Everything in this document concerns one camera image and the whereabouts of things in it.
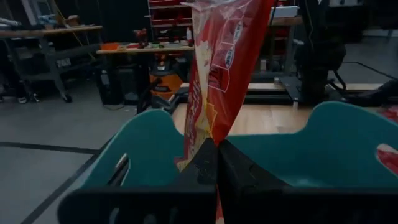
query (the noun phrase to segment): plastic bag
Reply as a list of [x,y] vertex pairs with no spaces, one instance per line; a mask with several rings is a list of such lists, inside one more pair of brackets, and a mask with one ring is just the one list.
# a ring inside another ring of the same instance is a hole
[[[182,170],[208,137],[218,145],[242,106],[273,0],[196,0],[195,59],[189,86]],[[222,221],[220,201],[217,221]]]

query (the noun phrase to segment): wooden board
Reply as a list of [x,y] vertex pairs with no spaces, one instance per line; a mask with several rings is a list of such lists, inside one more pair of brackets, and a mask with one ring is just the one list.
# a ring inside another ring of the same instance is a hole
[[[185,125],[187,104],[180,104],[172,118],[180,133]],[[307,123],[312,108],[293,109],[280,105],[242,105],[229,134],[292,133],[301,130]]]
[[44,35],[55,35],[55,34],[66,34],[71,32],[82,32],[89,30],[102,29],[102,26],[82,26],[82,27],[72,27],[64,29],[53,29],[53,30],[4,30],[0,31],[0,37],[3,38],[13,38],[13,37],[41,37]]
[[181,46],[181,47],[164,47],[164,48],[144,48],[144,49],[117,49],[117,50],[97,50],[97,54],[136,54],[143,52],[174,52],[174,51],[185,51],[194,50],[194,47]]
[[[346,84],[347,90],[374,90],[381,86],[382,84],[368,84],[368,83],[351,83]],[[181,84],[181,87],[188,87],[189,83]],[[284,90],[282,84],[274,83],[249,83],[249,90]]]
[[[181,84],[180,88],[189,87],[189,83]],[[249,90],[284,90],[282,84],[274,83],[249,83]]]
[[271,26],[296,26],[303,23],[301,16],[274,18]]

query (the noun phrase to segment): black floor tape line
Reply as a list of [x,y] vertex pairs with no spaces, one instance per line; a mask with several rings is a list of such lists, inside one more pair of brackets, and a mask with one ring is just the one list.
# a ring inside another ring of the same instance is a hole
[[113,136],[106,141],[106,143],[98,150],[98,149],[91,149],[95,150],[96,154],[91,156],[71,177],[69,177],[61,186],[59,186],[49,197],[47,197],[32,213],[30,213],[21,224],[32,224],[36,221],[46,209],[51,206],[51,204],[56,201],[59,196],[61,196],[93,163],[97,158],[100,156],[101,152],[104,151],[106,146],[112,140]]
[[16,143],[16,142],[0,142],[0,147],[17,147],[21,149],[38,149],[45,151],[56,151],[56,152],[73,152],[82,154],[97,154],[98,149],[85,149],[79,147],[64,147],[64,146],[49,146],[41,144],[28,144],[28,143]]
[[382,72],[382,71],[379,71],[379,70],[377,70],[377,69],[375,69],[375,68],[373,68],[373,67],[370,67],[369,65],[365,65],[364,63],[361,63],[361,62],[343,62],[343,63],[355,63],[355,64],[358,64],[358,65],[360,65],[360,66],[363,66],[363,67],[365,67],[365,68],[367,68],[367,69],[370,69],[370,70],[372,70],[372,71],[374,71],[374,72],[376,72],[376,73],[378,73],[378,74],[380,74],[380,75],[384,75],[384,76],[387,77],[387,78],[390,78],[390,79],[393,79],[393,80],[398,80],[397,77],[393,77],[392,75],[389,75],[389,74],[387,74],[387,73],[384,73],[384,72]]

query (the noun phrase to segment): orange object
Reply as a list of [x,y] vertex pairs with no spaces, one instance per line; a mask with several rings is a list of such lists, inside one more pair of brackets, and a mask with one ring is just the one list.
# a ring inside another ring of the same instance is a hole
[[101,44],[101,50],[117,50],[119,46],[119,43],[105,43]]
[[180,89],[183,81],[179,75],[172,69],[170,60],[166,60],[166,55],[160,55],[160,60],[152,67],[149,81],[153,83],[160,78],[162,82],[155,86],[151,92],[153,95],[159,95],[166,100],[170,99],[175,92]]
[[149,75],[149,81],[152,83],[154,82],[157,78],[160,78],[162,80],[162,83],[157,85],[151,92],[153,95],[159,95],[166,100],[170,99],[172,95],[177,92],[178,89],[180,89],[180,86],[182,84],[181,78],[173,73],[169,75],[164,75],[164,76],[157,76],[157,75]]

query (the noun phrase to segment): shelf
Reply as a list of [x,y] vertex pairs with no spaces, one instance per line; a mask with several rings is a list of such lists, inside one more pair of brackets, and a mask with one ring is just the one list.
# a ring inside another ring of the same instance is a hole
[[76,57],[76,56],[96,52],[100,48],[101,48],[101,46],[99,44],[83,45],[83,46],[75,47],[72,49],[53,52],[50,54],[50,56],[53,57],[55,60],[59,60],[59,59]]
[[189,7],[185,5],[175,5],[175,6],[149,6],[149,9],[178,9],[182,7]]
[[[161,28],[161,27],[170,27],[173,26],[174,24],[162,24],[162,25],[153,25],[153,28]],[[192,23],[182,23],[182,24],[176,24],[177,26],[192,26]]]

